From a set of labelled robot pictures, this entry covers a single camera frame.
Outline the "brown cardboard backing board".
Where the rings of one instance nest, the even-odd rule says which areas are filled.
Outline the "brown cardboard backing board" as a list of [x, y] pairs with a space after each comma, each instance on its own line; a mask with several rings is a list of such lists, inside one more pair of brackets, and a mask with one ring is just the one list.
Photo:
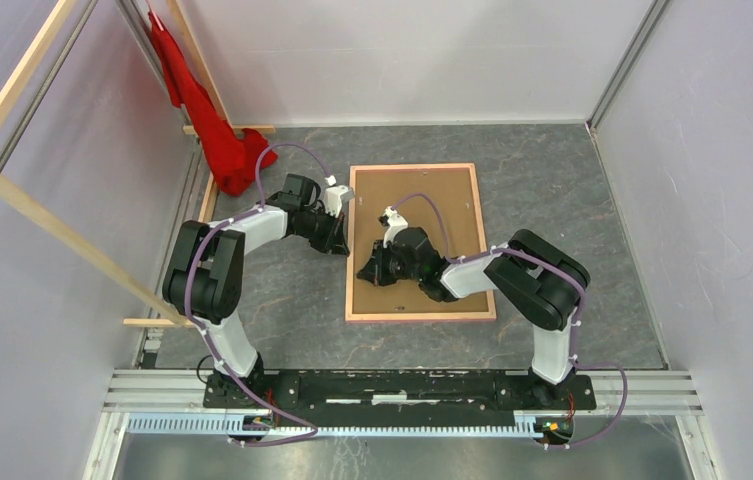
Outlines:
[[496, 317], [481, 268], [487, 248], [471, 163], [353, 166], [345, 319], [474, 322]]

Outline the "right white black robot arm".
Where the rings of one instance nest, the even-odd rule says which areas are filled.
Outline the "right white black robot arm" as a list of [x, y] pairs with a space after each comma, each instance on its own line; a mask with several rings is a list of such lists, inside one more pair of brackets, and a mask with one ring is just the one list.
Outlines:
[[578, 261], [529, 229], [476, 255], [449, 258], [421, 227], [409, 227], [373, 244], [356, 277], [377, 287], [413, 281], [435, 302], [449, 303], [500, 292], [533, 326], [529, 392], [543, 408], [570, 393], [575, 376], [572, 324], [584, 309], [590, 275]]

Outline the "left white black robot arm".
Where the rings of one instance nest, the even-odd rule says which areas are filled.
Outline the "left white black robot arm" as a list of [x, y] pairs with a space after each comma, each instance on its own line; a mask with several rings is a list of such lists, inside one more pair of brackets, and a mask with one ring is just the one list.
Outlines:
[[258, 351], [250, 344], [237, 306], [247, 254], [290, 236], [324, 254], [346, 256], [344, 208], [352, 187], [328, 177], [325, 188], [301, 175], [286, 177], [280, 191], [256, 206], [218, 222], [184, 222], [162, 285], [163, 299], [196, 327], [227, 392], [242, 407], [258, 405], [266, 381]]

